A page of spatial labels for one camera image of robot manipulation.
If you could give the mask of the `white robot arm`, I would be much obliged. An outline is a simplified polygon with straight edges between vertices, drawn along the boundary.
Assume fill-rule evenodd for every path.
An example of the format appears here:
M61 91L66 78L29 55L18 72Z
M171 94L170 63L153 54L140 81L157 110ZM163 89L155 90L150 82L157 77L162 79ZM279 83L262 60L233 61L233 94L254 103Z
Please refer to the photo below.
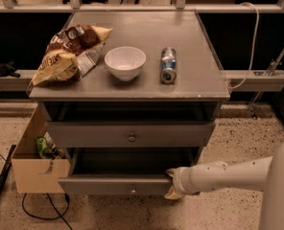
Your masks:
M284 143L274 155L235 165L223 161L169 169L167 199L236 188L263 193L258 230L284 230Z

